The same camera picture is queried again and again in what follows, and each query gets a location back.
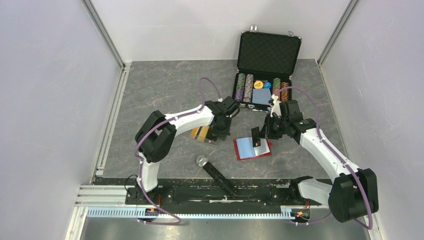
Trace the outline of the black VIP card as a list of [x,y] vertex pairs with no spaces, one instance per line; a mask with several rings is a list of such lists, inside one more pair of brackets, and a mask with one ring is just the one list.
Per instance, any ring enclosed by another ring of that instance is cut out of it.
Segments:
[[261,140],[259,138],[260,128],[254,127],[251,129],[251,140],[252,140],[252,147],[256,148],[261,146]]

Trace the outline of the red leather card holder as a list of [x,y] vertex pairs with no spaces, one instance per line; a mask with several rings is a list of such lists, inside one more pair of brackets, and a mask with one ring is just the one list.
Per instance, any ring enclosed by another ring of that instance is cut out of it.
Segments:
[[256,159],[271,156],[269,142],[260,138],[260,146],[253,146],[251,137],[238,138],[233,140],[235,155],[238,161]]

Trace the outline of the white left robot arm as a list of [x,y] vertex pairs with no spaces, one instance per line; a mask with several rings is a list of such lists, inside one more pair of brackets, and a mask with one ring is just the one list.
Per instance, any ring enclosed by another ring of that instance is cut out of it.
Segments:
[[232,118],[240,112],[239,103],[232,97],[203,104],[183,112],[163,114],[152,112],[135,136],[134,155],[139,158],[138,197],[145,204],[157,198],[160,161],[170,152],[175,137],[195,128],[208,127],[212,140],[230,135]]

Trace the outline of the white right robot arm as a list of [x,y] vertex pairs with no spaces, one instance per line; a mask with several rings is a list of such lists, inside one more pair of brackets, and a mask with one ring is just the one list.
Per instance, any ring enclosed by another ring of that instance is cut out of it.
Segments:
[[331,180],[331,183],[323,183],[311,176],[298,177],[291,183],[289,199],[295,204],[308,199],[324,205],[341,223],[364,216],[371,218],[379,210],[374,171],[362,169],[344,156],[313,119],[303,117],[296,100],[280,101],[273,97],[270,105],[258,137],[294,139],[317,160]]

